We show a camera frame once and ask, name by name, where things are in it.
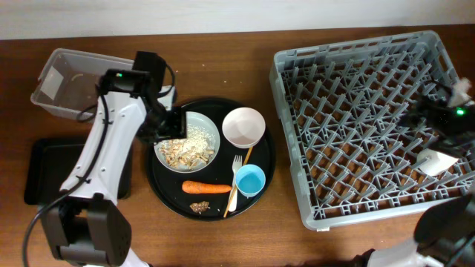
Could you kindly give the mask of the cream paper cup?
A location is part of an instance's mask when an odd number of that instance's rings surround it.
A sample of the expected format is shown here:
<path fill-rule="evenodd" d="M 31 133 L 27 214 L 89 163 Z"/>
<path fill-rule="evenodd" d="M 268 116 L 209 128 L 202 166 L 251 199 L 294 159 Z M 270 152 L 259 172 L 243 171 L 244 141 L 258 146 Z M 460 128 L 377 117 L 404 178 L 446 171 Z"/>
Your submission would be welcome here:
<path fill-rule="evenodd" d="M 422 150 L 416 159 L 416 162 L 419 163 L 419 170 L 430 176 L 439 175 L 459 160 L 456 157 L 429 148 Z"/>

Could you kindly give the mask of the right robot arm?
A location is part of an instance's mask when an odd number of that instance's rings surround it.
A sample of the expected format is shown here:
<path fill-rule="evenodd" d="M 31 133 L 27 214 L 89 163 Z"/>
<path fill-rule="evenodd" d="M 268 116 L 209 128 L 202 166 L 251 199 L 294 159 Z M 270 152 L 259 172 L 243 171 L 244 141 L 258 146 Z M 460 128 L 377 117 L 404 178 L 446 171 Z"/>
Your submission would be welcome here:
<path fill-rule="evenodd" d="M 456 159 L 474 149 L 474 104 L 451 105 L 423 96 L 398 122 L 413 128 L 425 120 L 438 139 L 429 149 Z M 413 237 L 383 250 L 356 256 L 351 266 L 473 266 L 474 192 L 426 210 Z"/>

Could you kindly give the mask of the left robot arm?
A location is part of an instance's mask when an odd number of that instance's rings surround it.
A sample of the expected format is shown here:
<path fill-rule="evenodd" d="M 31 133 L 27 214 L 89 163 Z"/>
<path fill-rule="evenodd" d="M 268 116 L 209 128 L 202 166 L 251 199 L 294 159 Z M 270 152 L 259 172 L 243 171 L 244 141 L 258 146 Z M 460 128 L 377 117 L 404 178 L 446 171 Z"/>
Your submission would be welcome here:
<path fill-rule="evenodd" d="M 131 225 L 117 207 L 119 182 L 135 138 L 155 144 L 186 135 L 186 116 L 163 90 L 162 67 L 108 70 L 96 85 L 94 123 L 60 195 L 39 207 L 22 241 L 22 263 L 41 223 L 52 255 L 73 266 L 146 266 L 131 248 Z"/>

